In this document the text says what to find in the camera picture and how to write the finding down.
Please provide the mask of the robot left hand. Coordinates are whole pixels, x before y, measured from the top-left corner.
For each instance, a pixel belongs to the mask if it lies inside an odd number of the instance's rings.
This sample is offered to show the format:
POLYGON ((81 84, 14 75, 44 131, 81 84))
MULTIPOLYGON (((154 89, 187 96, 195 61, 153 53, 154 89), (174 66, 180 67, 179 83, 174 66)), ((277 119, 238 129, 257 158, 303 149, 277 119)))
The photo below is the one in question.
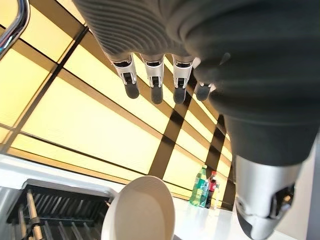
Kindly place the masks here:
POLYGON ((243 232, 266 240, 290 209, 320 130, 317 0, 77 0, 117 67, 128 53, 172 53, 193 74, 198 99, 223 115, 243 232))

